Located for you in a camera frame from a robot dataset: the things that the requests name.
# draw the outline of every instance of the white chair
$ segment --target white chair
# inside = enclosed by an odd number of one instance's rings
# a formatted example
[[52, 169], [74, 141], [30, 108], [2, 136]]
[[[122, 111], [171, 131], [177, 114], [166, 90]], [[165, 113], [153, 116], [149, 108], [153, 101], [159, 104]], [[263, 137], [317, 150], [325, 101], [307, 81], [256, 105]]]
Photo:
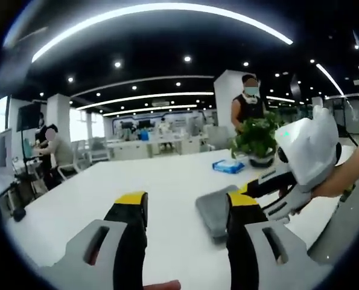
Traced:
[[84, 169], [87, 169], [91, 165], [89, 161], [85, 158], [84, 154], [79, 151], [79, 145], [81, 143], [85, 143], [85, 140], [72, 142], [73, 163], [58, 166], [57, 168], [58, 173], [64, 181], [80, 173]]
[[105, 138], [90, 139], [88, 144], [88, 156], [91, 163], [110, 160], [111, 154]]

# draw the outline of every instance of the tissue box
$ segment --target tissue box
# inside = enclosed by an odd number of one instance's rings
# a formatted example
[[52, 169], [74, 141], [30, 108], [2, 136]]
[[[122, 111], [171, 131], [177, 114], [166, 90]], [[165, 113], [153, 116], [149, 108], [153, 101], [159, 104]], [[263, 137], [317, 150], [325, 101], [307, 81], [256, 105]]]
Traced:
[[213, 169], [229, 174], [236, 174], [240, 172], [245, 165], [237, 160], [220, 160], [213, 163]]

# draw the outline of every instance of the white table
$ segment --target white table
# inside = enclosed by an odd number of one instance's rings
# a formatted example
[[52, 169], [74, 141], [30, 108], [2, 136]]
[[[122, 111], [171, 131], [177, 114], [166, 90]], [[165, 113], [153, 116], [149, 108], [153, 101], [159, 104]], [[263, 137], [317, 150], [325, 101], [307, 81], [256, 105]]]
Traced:
[[[345, 147], [342, 161], [353, 148]], [[216, 246], [195, 208], [195, 199], [231, 184], [257, 178], [263, 170], [247, 166], [237, 175], [212, 170], [228, 150], [157, 159], [98, 163], [27, 206], [20, 222], [7, 222], [13, 240], [39, 266], [50, 266], [66, 243], [94, 219], [103, 219], [124, 193], [148, 192], [148, 247], [145, 285], [179, 279], [182, 289], [230, 289], [230, 264], [224, 245]], [[258, 199], [261, 206], [277, 193]], [[309, 248], [325, 228], [338, 198], [316, 198], [288, 228]]]

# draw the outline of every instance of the potted plant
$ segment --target potted plant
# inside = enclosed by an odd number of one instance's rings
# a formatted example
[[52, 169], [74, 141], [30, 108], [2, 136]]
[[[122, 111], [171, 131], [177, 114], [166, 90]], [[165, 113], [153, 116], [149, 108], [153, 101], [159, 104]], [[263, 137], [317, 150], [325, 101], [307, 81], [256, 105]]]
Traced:
[[241, 124], [241, 132], [232, 140], [232, 158], [249, 157], [254, 167], [269, 167], [273, 164], [277, 142], [275, 131], [284, 122], [280, 116], [268, 112], [264, 118], [248, 118]]

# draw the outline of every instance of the black ceiling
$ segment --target black ceiling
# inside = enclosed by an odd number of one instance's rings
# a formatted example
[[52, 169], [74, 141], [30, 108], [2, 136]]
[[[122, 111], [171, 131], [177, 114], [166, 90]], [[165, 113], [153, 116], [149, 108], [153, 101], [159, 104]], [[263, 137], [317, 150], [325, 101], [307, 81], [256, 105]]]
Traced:
[[[213, 92], [213, 82], [226, 69], [255, 73], [261, 79], [261, 94], [290, 98], [293, 74], [301, 81], [303, 98], [337, 95], [332, 83], [316, 68], [322, 64], [345, 94], [359, 92], [353, 80], [359, 79], [359, 50], [350, 25], [344, 19], [350, 7], [341, 0], [331, 1], [191, 1], [241, 13], [254, 18], [294, 41], [287, 45], [253, 26], [219, 15], [194, 11], [152, 11], [122, 16], [95, 24], [50, 49], [28, 71], [17, 70], [25, 81], [8, 92], [15, 98], [46, 99], [56, 93], [72, 98], [73, 106], [103, 102], [136, 95], [169, 92]], [[42, 1], [35, 17], [27, 22], [18, 38], [41, 28], [19, 42], [18, 63], [33, 54], [54, 36], [88, 17], [142, 4], [142, 1]], [[192, 57], [191, 63], [183, 57]], [[114, 67], [120, 60], [122, 66]], [[161, 76], [212, 76], [173, 78], [110, 84]], [[213, 96], [165, 97], [175, 105], [195, 103], [215, 107]], [[143, 108], [148, 100], [105, 105], [106, 112]]]

